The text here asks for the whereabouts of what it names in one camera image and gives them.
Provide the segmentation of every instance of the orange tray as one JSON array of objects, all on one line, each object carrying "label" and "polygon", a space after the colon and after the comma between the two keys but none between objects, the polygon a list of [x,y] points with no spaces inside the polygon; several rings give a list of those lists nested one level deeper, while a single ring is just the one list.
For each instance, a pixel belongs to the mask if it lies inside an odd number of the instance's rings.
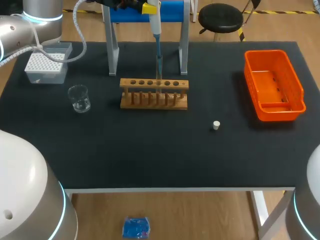
[{"label": "orange tray", "polygon": [[244,58],[245,80],[261,121],[293,121],[306,111],[304,89],[284,51],[247,51]]}]

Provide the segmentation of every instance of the white table frame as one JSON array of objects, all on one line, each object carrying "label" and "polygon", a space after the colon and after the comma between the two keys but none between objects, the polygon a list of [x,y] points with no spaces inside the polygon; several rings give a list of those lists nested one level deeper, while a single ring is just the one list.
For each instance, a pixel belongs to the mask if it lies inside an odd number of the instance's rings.
[{"label": "white table frame", "polygon": [[[285,224],[287,207],[292,199],[294,187],[141,187],[141,188],[91,188],[66,189],[68,197],[73,194],[100,193],[150,193],[150,192],[250,192],[253,202],[255,220],[258,225],[259,240],[271,240]],[[271,214],[268,213],[263,191],[287,191]]]}]

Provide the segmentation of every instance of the floor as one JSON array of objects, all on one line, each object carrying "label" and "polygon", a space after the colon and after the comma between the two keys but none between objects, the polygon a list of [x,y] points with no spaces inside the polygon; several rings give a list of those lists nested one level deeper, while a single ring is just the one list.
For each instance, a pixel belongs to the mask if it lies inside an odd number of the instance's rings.
[{"label": "floor", "polygon": [[[64,0],[64,9],[73,9],[76,0]],[[247,0],[199,0],[201,7],[222,2],[242,9]],[[101,11],[89,3],[82,9]],[[313,11],[312,0],[262,0],[261,11]],[[101,14],[79,13],[78,22],[87,41],[105,42]],[[147,23],[117,24],[118,40],[132,42],[154,41]],[[163,23],[162,41],[178,41],[180,24]],[[190,24],[191,41],[212,41],[214,35],[206,31],[199,35],[199,23]],[[247,41],[296,41],[309,69],[320,87],[320,16],[317,14],[254,14],[243,28]],[[73,27],[72,14],[63,14],[64,41],[80,41]],[[238,42],[237,32],[221,34],[221,42]],[[0,68],[0,93],[12,71],[14,62]],[[268,211],[271,212],[282,197],[281,191],[265,191]],[[246,192],[180,192],[180,193],[110,193],[81,194],[73,197],[79,221],[78,240],[122,239],[124,218],[150,219],[151,240],[254,240],[257,226],[251,201]],[[286,240],[282,229],[274,240]]]}]

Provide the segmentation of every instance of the black table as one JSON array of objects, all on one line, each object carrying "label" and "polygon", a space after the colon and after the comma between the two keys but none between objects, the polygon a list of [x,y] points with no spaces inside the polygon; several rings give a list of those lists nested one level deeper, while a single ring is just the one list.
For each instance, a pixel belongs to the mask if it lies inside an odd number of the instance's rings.
[{"label": "black table", "polygon": [[[120,109],[120,78],[155,78],[154,43],[120,43],[117,77],[105,43],[89,43],[62,85],[30,84],[17,60],[0,98],[0,129],[32,143],[65,189],[265,189],[294,187],[320,143],[320,94],[294,42],[191,43],[188,75],[178,45],[163,43],[163,79],[189,80],[188,110]],[[244,53],[282,49],[304,88],[295,122],[258,120]],[[73,43],[75,56],[81,43]],[[73,111],[68,89],[88,87],[91,110]],[[212,131],[212,122],[221,126]]]}]

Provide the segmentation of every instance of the small white cap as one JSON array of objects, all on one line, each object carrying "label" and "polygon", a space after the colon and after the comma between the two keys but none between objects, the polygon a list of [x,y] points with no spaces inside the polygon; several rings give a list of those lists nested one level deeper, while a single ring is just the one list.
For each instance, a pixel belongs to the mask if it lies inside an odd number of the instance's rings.
[{"label": "small white cap", "polygon": [[218,128],[220,126],[220,122],[219,121],[214,121],[212,126],[213,126],[214,130],[218,130]]}]

